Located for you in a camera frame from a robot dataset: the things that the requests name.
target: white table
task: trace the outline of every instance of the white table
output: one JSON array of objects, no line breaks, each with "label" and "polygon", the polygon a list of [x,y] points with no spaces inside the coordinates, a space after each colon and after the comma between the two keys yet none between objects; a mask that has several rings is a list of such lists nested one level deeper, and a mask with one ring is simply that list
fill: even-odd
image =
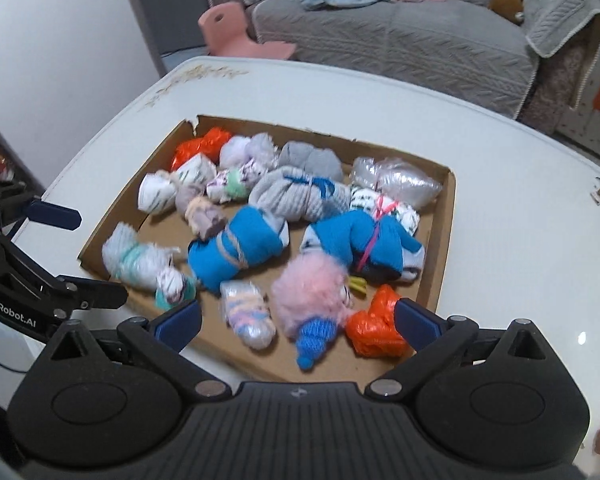
[{"label": "white table", "polygon": [[[196,58],[120,112],[50,186],[46,199],[80,210],[81,227],[29,223],[17,244],[53,274],[84,275],[76,256],[107,207],[171,129],[198,114],[380,142],[452,168],[458,190],[438,313],[465,314],[485,328],[534,320],[589,403],[591,426],[576,463],[592,471],[600,206],[589,193],[599,167],[519,123],[391,79],[298,62]],[[129,315],[91,312],[88,320],[111,326]],[[233,384],[242,377],[187,355]]]}]

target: ribbed black surface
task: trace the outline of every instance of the ribbed black surface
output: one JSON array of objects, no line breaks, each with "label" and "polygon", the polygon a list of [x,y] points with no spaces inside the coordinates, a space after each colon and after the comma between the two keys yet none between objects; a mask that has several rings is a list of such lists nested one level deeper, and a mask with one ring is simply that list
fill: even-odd
[{"label": "ribbed black surface", "polygon": [[30,463],[35,480],[580,480],[571,466],[501,474],[433,448],[400,406],[354,384],[246,383],[227,402],[197,407],[176,436],[129,465],[97,472]]}]

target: pink plastic chair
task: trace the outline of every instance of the pink plastic chair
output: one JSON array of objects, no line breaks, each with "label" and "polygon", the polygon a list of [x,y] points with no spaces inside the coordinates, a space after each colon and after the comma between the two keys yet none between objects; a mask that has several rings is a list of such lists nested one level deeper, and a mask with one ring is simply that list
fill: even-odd
[{"label": "pink plastic chair", "polygon": [[225,57],[289,59],[293,43],[267,41],[259,44],[247,36],[247,18],[241,4],[227,2],[211,7],[198,20],[209,54]]}]

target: pink fluffy toy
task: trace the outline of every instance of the pink fluffy toy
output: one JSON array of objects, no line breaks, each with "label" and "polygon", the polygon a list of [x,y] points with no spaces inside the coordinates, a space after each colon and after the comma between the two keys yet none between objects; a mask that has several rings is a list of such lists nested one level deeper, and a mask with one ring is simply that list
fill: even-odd
[{"label": "pink fluffy toy", "polygon": [[271,285],[272,304],[282,332],[296,340],[298,366],[310,370],[349,316],[347,269],[322,251],[291,260]]}]

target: pink pom-pom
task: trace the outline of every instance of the pink pom-pom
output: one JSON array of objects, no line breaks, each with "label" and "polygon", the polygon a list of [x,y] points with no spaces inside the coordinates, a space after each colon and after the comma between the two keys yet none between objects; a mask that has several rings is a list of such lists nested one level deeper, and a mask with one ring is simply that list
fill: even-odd
[{"label": "pink pom-pom", "polygon": [[282,332],[295,337],[298,329],[314,317],[332,319],[343,326],[349,308],[347,269],[322,251],[296,256],[271,285],[272,304]]}]

